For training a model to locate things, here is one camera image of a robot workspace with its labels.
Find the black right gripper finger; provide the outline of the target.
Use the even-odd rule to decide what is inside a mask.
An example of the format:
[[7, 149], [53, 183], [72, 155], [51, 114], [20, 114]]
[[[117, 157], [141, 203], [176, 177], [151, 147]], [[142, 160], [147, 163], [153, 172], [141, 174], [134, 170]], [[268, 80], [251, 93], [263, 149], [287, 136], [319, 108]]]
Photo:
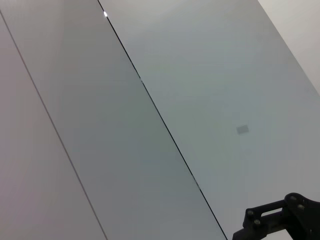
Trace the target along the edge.
[[293, 240], [318, 240], [320, 203], [289, 193], [283, 200], [246, 209], [242, 226], [233, 234], [234, 240], [262, 240], [283, 230]]

